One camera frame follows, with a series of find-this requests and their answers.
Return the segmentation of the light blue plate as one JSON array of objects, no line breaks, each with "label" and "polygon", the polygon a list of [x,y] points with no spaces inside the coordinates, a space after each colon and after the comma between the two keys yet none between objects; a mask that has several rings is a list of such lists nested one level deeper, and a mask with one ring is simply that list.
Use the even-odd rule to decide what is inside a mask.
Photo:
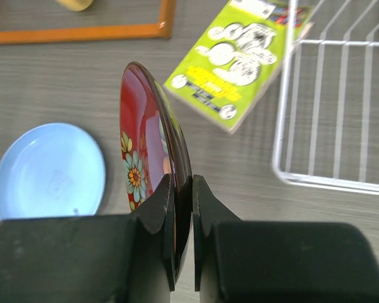
[{"label": "light blue plate", "polygon": [[0,220],[95,215],[106,165],[94,138],[55,122],[22,134],[0,160]]}]

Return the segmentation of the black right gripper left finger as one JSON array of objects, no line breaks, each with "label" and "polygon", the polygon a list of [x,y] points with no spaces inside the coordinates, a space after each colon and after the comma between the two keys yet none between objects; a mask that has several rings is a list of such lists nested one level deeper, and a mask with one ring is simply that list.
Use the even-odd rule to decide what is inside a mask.
[{"label": "black right gripper left finger", "polygon": [[169,302],[174,184],[124,215],[0,221],[0,302]]}]

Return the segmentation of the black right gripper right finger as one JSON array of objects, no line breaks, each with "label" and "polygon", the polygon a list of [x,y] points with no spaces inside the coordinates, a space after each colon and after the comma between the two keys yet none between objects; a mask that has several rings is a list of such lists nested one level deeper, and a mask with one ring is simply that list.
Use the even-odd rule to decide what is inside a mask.
[{"label": "black right gripper right finger", "polygon": [[201,302],[379,302],[379,263],[349,223],[242,220],[195,175],[193,227]]}]

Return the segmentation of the red floral plate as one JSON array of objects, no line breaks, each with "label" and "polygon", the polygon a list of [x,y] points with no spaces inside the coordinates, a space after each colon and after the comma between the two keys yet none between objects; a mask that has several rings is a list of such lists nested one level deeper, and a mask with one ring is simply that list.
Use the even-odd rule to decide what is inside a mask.
[{"label": "red floral plate", "polygon": [[191,228],[192,171],[184,134],[163,91],[140,63],[124,70],[119,98],[124,180],[131,210],[149,198],[165,174],[174,184],[174,279],[181,274]]}]

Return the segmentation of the orange wooden shelf rack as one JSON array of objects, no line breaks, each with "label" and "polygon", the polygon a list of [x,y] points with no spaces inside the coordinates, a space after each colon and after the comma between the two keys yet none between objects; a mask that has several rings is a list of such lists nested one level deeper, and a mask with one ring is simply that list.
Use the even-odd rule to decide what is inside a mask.
[{"label": "orange wooden shelf rack", "polygon": [[175,1],[93,1],[71,11],[56,1],[0,1],[0,44],[168,39]]}]

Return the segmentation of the green book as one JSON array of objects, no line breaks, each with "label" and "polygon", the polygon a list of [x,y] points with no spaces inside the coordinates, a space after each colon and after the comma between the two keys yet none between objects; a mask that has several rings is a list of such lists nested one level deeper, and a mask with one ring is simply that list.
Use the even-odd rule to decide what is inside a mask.
[{"label": "green book", "polygon": [[294,38],[312,27],[311,6],[229,1],[165,81],[165,88],[234,133],[282,69],[288,20]]}]

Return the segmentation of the yellow mug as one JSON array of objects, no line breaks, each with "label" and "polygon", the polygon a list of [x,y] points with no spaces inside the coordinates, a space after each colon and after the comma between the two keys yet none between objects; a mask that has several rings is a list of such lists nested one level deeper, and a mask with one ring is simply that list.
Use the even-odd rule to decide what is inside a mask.
[{"label": "yellow mug", "polygon": [[93,0],[56,0],[56,2],[71,11],[83,11],[92,5]]}]

